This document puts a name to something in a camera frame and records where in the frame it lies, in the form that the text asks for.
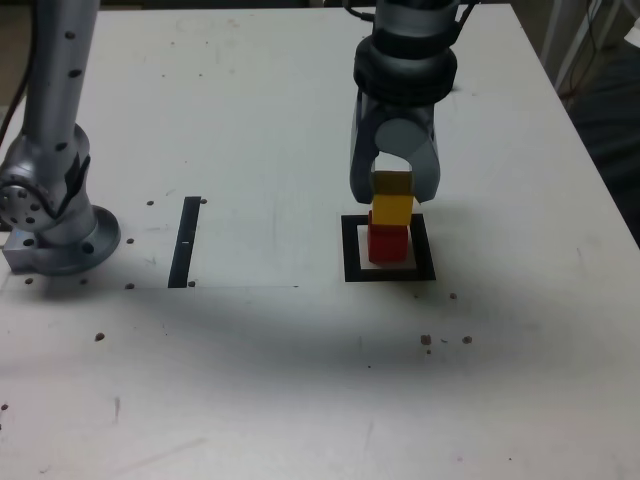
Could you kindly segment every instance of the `gray robot arm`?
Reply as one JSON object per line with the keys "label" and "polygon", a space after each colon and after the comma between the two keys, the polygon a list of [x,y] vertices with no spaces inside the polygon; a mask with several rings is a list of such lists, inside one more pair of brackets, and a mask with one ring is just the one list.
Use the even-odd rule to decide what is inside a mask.
{"label": "gray robot arm", "polygon": [[[434,197],[440,165],[433,106],[453,86],[457,64],[449,46],[461,28],[459,1],[378,0],[372,35],[355,61],[350,183],[358,202],[373,199],[371,171],[380,151],[411,164],[418,201]],[[87,196],[89,140],[76,125],[99,6],[100,0],[34,0],[24,124],[0,166],[0,216],[14,227],[3,253],[14,272],[80,272],[120,241],[115,217]]]}
{"label": "gray robot arm", "polygon": [[350,184],[358,202],[373,200],[372,169],[381,151],[411,165],[419,202],[434,198],[440,182],[434,104],[453,87],[457,61],[449,47],[475,3],[457,23],[460,0],[378,0],[354,69]]}
{"label": "gray robot arm", "polygon": [[120,240],[115,217],[87,196],[89,140],[76,125],[99,7],[100,0],[35,0],[32,7],[24,123],[0,167],[0,215],[14,227],[3,253],[14,272],[86,270]]}

